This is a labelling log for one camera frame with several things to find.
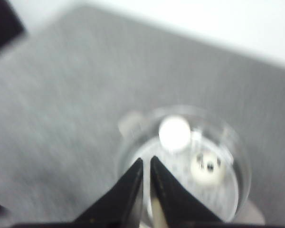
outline gray surface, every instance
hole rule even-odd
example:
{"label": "gray surface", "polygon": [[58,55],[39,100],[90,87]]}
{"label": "gray surface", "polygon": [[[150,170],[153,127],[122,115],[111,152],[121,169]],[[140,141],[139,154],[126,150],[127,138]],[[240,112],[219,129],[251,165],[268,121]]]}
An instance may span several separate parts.
{"label": "gray surface", "polygon": [[170,104],[235,128],[285,224],[285,70],[81,7],[0,54],[0,225],[74,219],[117,178],[118,119]]}

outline white ball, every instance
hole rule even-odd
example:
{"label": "white ball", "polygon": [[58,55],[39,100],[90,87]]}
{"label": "white ball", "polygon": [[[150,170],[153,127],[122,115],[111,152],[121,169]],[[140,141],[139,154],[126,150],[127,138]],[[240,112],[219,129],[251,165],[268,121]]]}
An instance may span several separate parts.
{"label": "white ball", "polygon": [[190,125],[182,116],[168,116],[159,127],[159,138],[165,150],[181,152],[191,143]]}
{"label": "white ball", "polygon": [[225,176],[224,162],[212,152],[199,152],[191,161],[191,174],[201,186],[219,185]]}

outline white round object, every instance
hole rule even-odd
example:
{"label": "white round object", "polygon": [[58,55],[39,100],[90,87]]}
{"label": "white round object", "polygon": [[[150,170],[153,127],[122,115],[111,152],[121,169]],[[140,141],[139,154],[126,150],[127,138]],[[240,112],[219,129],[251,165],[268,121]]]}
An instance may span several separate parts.
{"label": "white round object", "polygon": [[165,150],[181,152],[191,143],[190,125],[182,116],[168,116],[159,127],[159,138]]}
{"label": "white round object", "polygon": [[201,186],[219,185],[225,176],[224,162],[213,152],[200,152],[193,156],[191,174]]}

